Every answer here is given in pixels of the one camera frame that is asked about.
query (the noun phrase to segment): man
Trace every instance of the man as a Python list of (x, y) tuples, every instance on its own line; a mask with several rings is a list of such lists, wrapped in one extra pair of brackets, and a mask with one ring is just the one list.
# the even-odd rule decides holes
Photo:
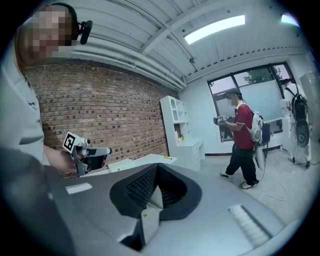
[(39, 103), (25, 68), (51, 57), (59, 46), (70, 46), (78, 35), (71, 6), (45, 5), (18, 28), (0, 65), (0, 146), (19, 149), (60, 172), (75, 170), (74, 163), (68, 152), (44, 145)]
[[(284, 82), (285, 88), (289, 88), (293, 92), (293, 94), (297, 93), (297, 88), (298, 88), (299, 94), (301, 94), (303, 99), (305, 101), (307, 101), (307, 97), (305, 95), (305, 92), (301, 88), (300, 85), (298, 85), (298, 84), (296, 85), (295, 83), (292, 83), (292, 81), (290, 79), (285, 79), (283, 82)], [(295, 127), (296, 119), (292, 113), (293, 106), (291, 106), (292, 99), (294, 96), (287, 89), (283, 90), (283, 94), (284, 94), (284, 98), (286, 100), (286, 107), (288, 108), (288, 110), (290, 112), (290, 120), (291, 120), (291, 124), (292, 124), (292, 125), (290, 125), (290, 133), (289, 133), (289, 136), (290, 136), (289, 160), (292, 161), (293, 163), (295, 163), (295, 161), (296, 161), (295, 156), (297, 154), (299, 154), (299, 151), (301, 150), (301, 148), (297, 147), (297, 133), (296, 133), (296, 127)], [(309, 123), (308, 114), (306, 116), (306, 122)], [(303, 148), (303, 151), (304, 151), (304, 158), (306, 161), (305, 167), (309, 168), (310, 161), (311, 161), (311, 142), (310, 142), (310, 139), (309, 139), (308, 144)]]
[(233, 130), (234, 145), (230, 164), (226, 171), (221, 171), (220, 175), (231, 179), (234, 173), (241, 167), (245, 182), (241, 184), (242, 189), (249, 189), (258, 184), (256, 178), (256, 166), (253, 160), (255, 142), (251, 138), (248, 129), (252, 128), (253, 116), (247, 104), (244, 104), (242, 94), (239, 89), (234, 88), (226, 93), (226, 97), (232, 106), (235, 106), (235, 123), (221, 122)]

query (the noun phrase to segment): fluorescent light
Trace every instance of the fluorescent light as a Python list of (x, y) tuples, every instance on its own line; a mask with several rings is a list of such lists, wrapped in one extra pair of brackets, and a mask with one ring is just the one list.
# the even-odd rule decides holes
[(283, 14), (283, 15), (282, 15), (282, 18), (281, 18), (281, 22), (283, 22), (283, 23), (289, 23), (289, 24), (292, 24), (292, 25), (295, 25), (295, 26), (298, 26), (298, 27), (299, 27), (298, 22), (295, 20), (295, 18), (293, 18), (293, 17), (290, 16), (290, 15)]
[(197, 31), (192, 32), (191, 34), (186, 35), (184, 38), (187, 41), (187, 43), (190, 45), (195, 41), (198, 41), (199, 39), (209, 36), (218, 31), (229, 29), (239, 25), (244, 25), (244, 24), (246, 24), (245, 15), (226, 18), (224, 20), (220, 20), (210, 25), (207, 25), (203, 28), (200, 28)]

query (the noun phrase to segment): floor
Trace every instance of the floor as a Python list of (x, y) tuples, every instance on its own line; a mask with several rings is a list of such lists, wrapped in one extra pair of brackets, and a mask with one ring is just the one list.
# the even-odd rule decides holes
[[(319, 143), (311, 144), (311, 163), (320, 161)], [(285, 150), (269, 151), (266, 158), (265, 173), (256, 165), (256, 177), (263, 180), (250, 189), (243, 190), (274, 211), (288, 225), (296, 219), (303, 219), (311, 203), (318, 194), (320, 184), (320, 163), (310, 165), (293, 164)], [(304, 163), (303, 157), (296, 157), (296, 163)], [(226, 179), (239, 186), (243, 180), (241, 169), (233, 179), (221, 177), (220, 170), (225, 170), (230, 156), (210, 156), (201, 162), (200, 172), (212, 179)]]

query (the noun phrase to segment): ceiling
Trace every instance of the ceiling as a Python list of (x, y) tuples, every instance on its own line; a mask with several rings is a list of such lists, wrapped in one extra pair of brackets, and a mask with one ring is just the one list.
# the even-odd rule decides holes
[[(188, 83), (265, 56), (300, 54), (299, 28), (280, 23), (285, 10), (272, 0), (64, 0), (78, 20), (93, 21), (86, 45), (59, 52), (116, 65), (182, 90)], [(246, 24), (189, 45), (184, 36), (210, 23), (245, 15)]]

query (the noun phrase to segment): brick wall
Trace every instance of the brick wall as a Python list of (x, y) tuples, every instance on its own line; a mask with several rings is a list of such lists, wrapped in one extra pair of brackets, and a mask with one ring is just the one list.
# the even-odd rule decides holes
[(81, 60), (30, 67), (26, 76), (39, 101), (45, 145), (62, 150), (70, 131), (93, 146), (111, 147), (107, 163), (168, 155), (160, 99), (177, 93), (133, 72)]

